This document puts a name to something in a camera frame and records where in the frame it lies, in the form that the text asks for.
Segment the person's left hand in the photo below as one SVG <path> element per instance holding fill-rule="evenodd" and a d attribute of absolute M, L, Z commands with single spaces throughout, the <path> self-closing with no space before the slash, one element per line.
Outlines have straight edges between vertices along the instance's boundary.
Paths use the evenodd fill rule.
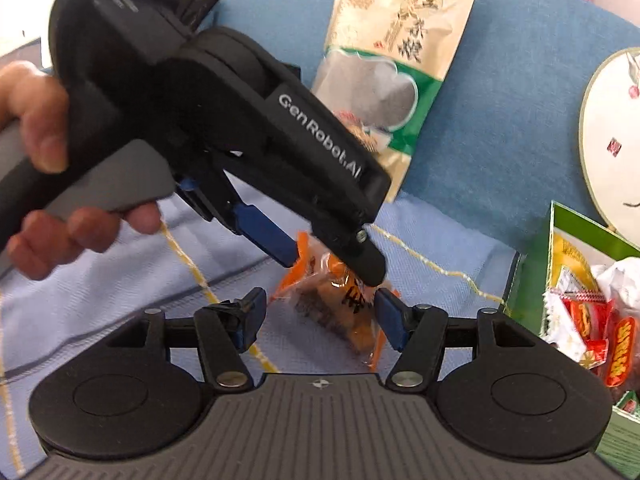
<path fill-rule="evenodd" d="M 2 67 L 1 123 L 20 122 L 26 154 L 45 174 L 59 174 L 68 165 L 67 112 L 68 96 L 57 79 L 29 62 Z M 115 243 L 122 222 L 139 233 L 154 234 L 162 226 L 160 208 L 146 203 L 119 216 L 86 207 L 74 211 L 67 221 L 35 210 L 6 244 L 6 254 L 26 278 L 41 281 L 86 250 L 106 252 Z"/>

